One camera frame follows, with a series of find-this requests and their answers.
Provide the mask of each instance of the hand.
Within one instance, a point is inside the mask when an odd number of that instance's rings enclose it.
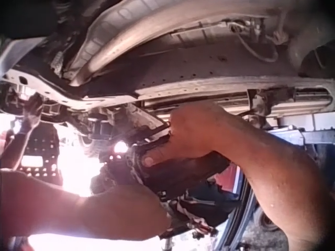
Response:
[[[41,120],[43,100],[38,93],[32,95],[23,108],[23,122],[21,129],[24,132],[32,131],[38,126]]]
[[[169,141],[148,151],[143,165],[149,167],[173,158],[197,158],[213,151],[216,128],[225,114],[212,102],[197,102],[174,110]]]

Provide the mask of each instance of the wheel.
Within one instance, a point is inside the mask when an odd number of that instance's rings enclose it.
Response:
[[[263,209],[258,207],[253,214],[254,224],[265,232],[273,232],[279,228],[266,216]]]
[[[106,140],[91,140],[81,135],[78,135],[78,140],[85,156],[89,158],[98,158],[99,153],[108,146],[108,141]]]

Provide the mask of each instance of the forearm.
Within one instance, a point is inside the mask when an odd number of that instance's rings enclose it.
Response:
[[[16,170],[28,144],[31,132],[18,133],[0,157],[1,167]]]
[[[8,203],[2,207],[1,220],[6,236],[54,233],[143,240],[168,227],[166,212],[157,197],[142,186],[117,187],[98,196],[81,198],[34,178],[25,179],[30,183],[26,187],[31,189],[26,189],[24,198],[8,198]],[[143,188],[144,194],[139,195],[138,191]],[[135,191],[137,199],[132,197]]]
[[[288,237],[319,242],[333,207],[313,160],[233,115],[225,114],[215,133],[215,150],[241,167],[270,219]]]

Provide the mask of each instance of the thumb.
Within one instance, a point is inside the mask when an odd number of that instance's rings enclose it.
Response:
[[[171,142],[167,142],[163,146],[158,146],[147,153],[142,158],[142,164],[146,167],[156,165],[158,163],[176,158],[175,146]]]

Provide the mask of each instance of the car undercarriage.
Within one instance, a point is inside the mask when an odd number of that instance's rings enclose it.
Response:
[[[44,98],[42,121],[73,127],[89,157],[101,157],[107,146],[128,138],[130,146],[161,143],[168,127],[157,128],[167,125],[173,109],[190,102],[216,102],[267,130],[271,118],[335,111],[335,30],[310,1],[54,0],[31,5],[44,15],[19,12],[20,21],[35,16],[41,23],[48,14],[48,28],[37,25],[31,37],[1,37],[0,112],[22,117],[25,100],[38,92]],[[121,156],[108,154],[106,165]],[[195,183],[207,182],[228,165],[212,166]],[[141,181],[153,189],[155,175]],[[181,184],[185,187],[168,198],[165,194],[162,202],[180,202],[182,196],[187,201],[185,191],[194,184]],[[165,185],[154,192],[175,187]],[[243,225],[241,216],[254,203],[242,176],[240,186],[243,210],[234,212],[234,226]],[[175,225],[163,237],[199,229],[195,225]],[[237,232],[225,233],[225,245]]]

